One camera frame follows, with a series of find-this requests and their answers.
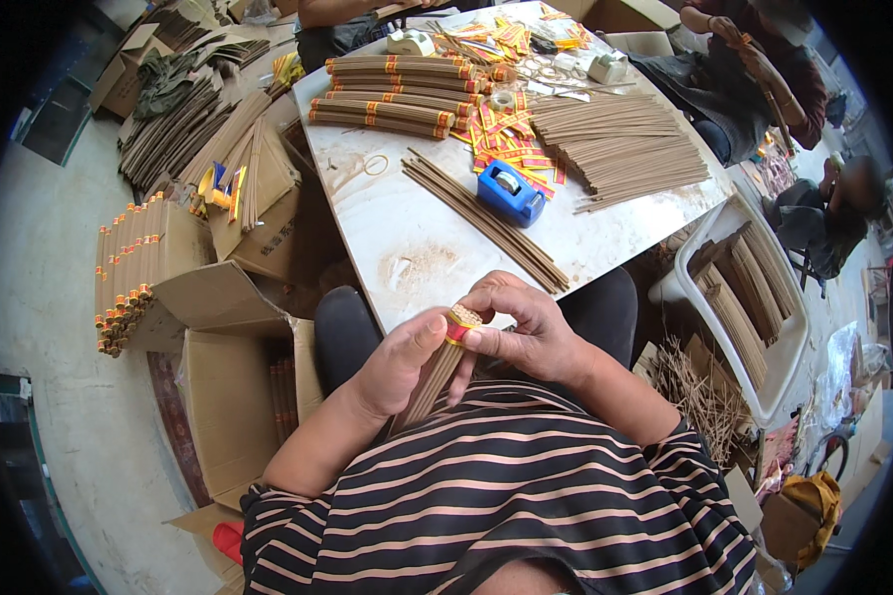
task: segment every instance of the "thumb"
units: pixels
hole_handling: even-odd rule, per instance
[[[397,350],[398,357],[407,365],[420,367],[434,351],[443,344],[447,336],[447,319],[442,314],[437,314],[426,326],[420,328],[408,337]]]
[[[515,362],[524,351],[524,340],[524,335],[503,332],[498,328],[476,327],[464,334],[463,347],[475,353]]]

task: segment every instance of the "white plastic basket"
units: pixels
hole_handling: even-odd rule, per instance
[[[777,341],[766,348],[764,359],[767,364],[767,375],[760,390],[755,391],[750,378],[738,357],[734,345],[727,337],[724,327],[714,315],[711,306],[704,300],[702,292],[694,284],[688,274],[688,262],[704,242],[711,240],[720,242],[728,235],[750,220],[751,225],[760,228],[767,238],[767,248],[774,261],[778,263],[782,274],[792,288],[791,299],[794,302],[794,314],[791,315],[778,335]],[[687,301],[694,306],[730,363],[738,384],[741,385],[742,396],[748,403],[751,415],[761,427],[767,427],[774,414],[781,408],[797,370],[800,367],[804,345],[810,336],[810,322],[804,307],[804,296],[800,291],[796,275],[786,254],[777,241],[777,236],[770,230],[767,222],[757,208],[750,206],[739,194],[726,203],[718,205],[702,219],[698,229],[682,245],[675,254],[675,266],[657,284],[648,290],[651,303]]]

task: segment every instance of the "white table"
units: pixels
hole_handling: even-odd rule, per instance
[[[487,17],[492,25],[491,17],[499,14],[528,26],[542,12],[538,2],[527,2],[482,8],[439,22],[451,30]],[[594,42],[598,49],[607,49],[598,38]],[[381,40],[357,53],[384,54],[384,49]],[[640,89],[657,94],[676,113],[682,130],[701,149],[711,178],[579,216],[572,211],[586,196],[582,185],[571,175],[565,187],[554,186],[555,198],[525,234],[572,280],[571,292],[678,231],[734,192],[724,169],[685,117],[638,71],[631,77]],[[467,145],[453,137],[437,141],[381,128],[310,123],[311,99],[329,88],[330,77],[321,68],[295,84],[293,92],[315,168],[384,332],[432,305],[454,303],[494,268],[538,286],[486,236],[402,173],[401,159],[411,156],[407,148],[412,147],[475,193],[476,176]],[[385,170],[379,155],[389,161]],[[383,173],[369,175],[365,165],[371,173]],[[511,323],[512,318],[503,315],[492,326]]]

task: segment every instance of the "striped shirt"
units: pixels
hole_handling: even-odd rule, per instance
[[[242,496],[248,593],[468,593],[547,558],[585,593],[743,593],[754,547],[697,432],[643,449],[512,381],[370,448],[320,498]]]

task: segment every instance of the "person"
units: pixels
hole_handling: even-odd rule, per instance
[[[628,370],[628,274],[615,269],[560,308],[493,271],[459,303],[518,326],[467,331],[470,353],[434,411],[378,441],[443,342],[447,308],[355,349],[374,332],[363,301],[350,288],[324,296],[319,360],[376,349],[323,366],[332,393],[242,496],[246,592],[743,592],[755,550],[720,470]],[[470,382],[475,354],[512,363],[519,379]]]
[[[371,16],[371,11],[382,6],[405,4],[397,0],[300,0],[295,36],[298,54],[305,72],[313,72],[324,65],[327,58],[349,54],[361,46],[386,37],[386,30]],[[419,0],[397,16],[410,16],[431,7],[433,0]],[[434,9],[451,6],[461,11],[490,6],[491,0],[453,0]]]
[[[798,180],[765,214],[783,247],[807,250],[814,272],[821,279],[834,279],[867,236],[868,221],[882,217],[887,206],[879,164],[869,155],[858,155],[839,171],[825,160],[820,184]]]
[[[804,149],[820,142],[827,90],[803,47],[813,20],[798,0],[686,0],[682,24],[713,33],[708,54],[631,62],[692,124],[725,166],[748,159],[775,124],[757,81],[774,94],[790,135]],[[742,32],[752,42],[743,44]]]

